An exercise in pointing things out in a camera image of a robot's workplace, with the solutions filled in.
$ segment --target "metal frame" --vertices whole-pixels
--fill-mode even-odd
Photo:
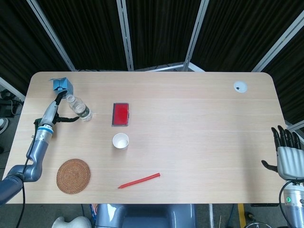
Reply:
[[[299,136],[300,138],[300,142],[302,144],[304,144],[304,138],[302,137],[303,136],[303,132],[300,130],[301,127],[297,128],[299,125],[301,125],[301,123],[304,122],[304,121],[301,121],[301,122],[298,122],[296,124],[291,124],[289,123],[287,120],[285,120],[285,124],[286,124],[286,128],[290,131],[290,132],[296,132],[297,135]]]
[[[277,42],[270,48],[270,50],[264,55],[261,61],[259,61],[259,63],[255,66],[255,68],[253,68],[252,72],[261,72],[303,26],[304,10],[282,34]]]
[[[125,59],[127,62],[128,71],[134,71],[127,6],[125,0],[116,0],[116,3],[117,3],[120,28],[122,30],[123,47],[124,47],[124,53],[125,53]]]
[[[159,68],[159,69],[155,69],[155,70],[147,70],[146,72],[157,72],[157,71],[164,71],[164,70],[173,70],[173,69],[179,69],[184,67],[183,64],[180,65],[176,65],[176,66],[168,66],[168,67],[164,67],[164,68]]]
[[[10,83],[5,81],[2,77],[0,77],[0,85],[2,85],[4,88],[9,90],[11,93],[16,95],[17,97],[19,97],[19,99],[21,101],[25,101],[25,96],[19,90],[17,90],[15,87],[13,87]]]
[[[193,70],[194,72],[205,72],[203,69],[199,68],[197,65],[194,65],[193,63],[189,63],[188,69]]]
[[[213,205],[212,205],[212,203],[209,204],[209,222],[210,222],[210,228],[214,228]]]
[[[188,51],[187,51],[185,62],[184,62],[183,71],[186,71],[188,69],[188,65],[192,58],[193,50],[195,48],[196,42],[199,37],[201,25],[203,24],[203,20],[204,20],[206,11],[207,11],[208,4],[209,4],[209,0],[201,0],[201,2],[200,2],[199,11],[198,11],[198,15],[196,17],[196,21],[194,24],[192,36],[190,39]]]
[[[296,124],[289,125],[287,127],[287,129],[290,130],[290,131],[295,131],[295,130],[298,130],[298,129],[302,128],[302,127],[304,127],[304,120],[302,120],[302,121],[300,121],[300,122],[298,122]]]
[[[27,0],[27,2],[29,4],[29,6],[31,7],[31,9],[33,10],[33,12],[36,15],[36,17],[38,18],[38,20],[41,23],[42,27],[47,32],[47,34],[50,37],[51,41],[55,45],[57,51],[59,52],[59,54],[61,55],[61,57],[65,61],[67,67],[71,71],[77,71],[75,69],[72,61],[70,60],[69,56],[67,55],[67,52],[63,48],[63,46],[62,46],[59,38],[57,37],[55,31],[53,30],[51,24],[49,23],[47,17],[45,16],[45,14],[43,13],[41,7],[37,3],[37,1],[36,0]]]

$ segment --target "rattan coaster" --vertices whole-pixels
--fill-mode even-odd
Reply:
[[[86,188],[90,181],[89,166],[80,159],[63,163],[57,172],[57,186],[67,194],[75,194]]]

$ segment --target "white robotic hand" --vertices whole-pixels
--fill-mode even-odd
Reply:
[[[286,181],[304,181],[304,151],[301,150],[299,136],[278,126],[280,134],[271,128],[275,138],[277,166],[269,165],[262,160],[262,164],[269,170],[277,172]]]

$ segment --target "black curtain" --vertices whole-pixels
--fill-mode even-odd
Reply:
[[[303,0],[210,0],[191,62],[251,71],[303,10]]]
[[[127,70],[115,0],[39,0],[78,70]]]
[[[264,68],[274,80],[284,118],[304,120],[304,28]]]
[[[33,74],[68,70],[27,2],[0,1],[0,76],[26,94]]]
[[[200,0],[127,0],[134,69],[185,61]]]

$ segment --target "paper cup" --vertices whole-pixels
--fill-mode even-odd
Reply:
[[[114,147],[123,149],[129,145],[129,137],[124,133],[118,133],[113,137],[112,142]]]

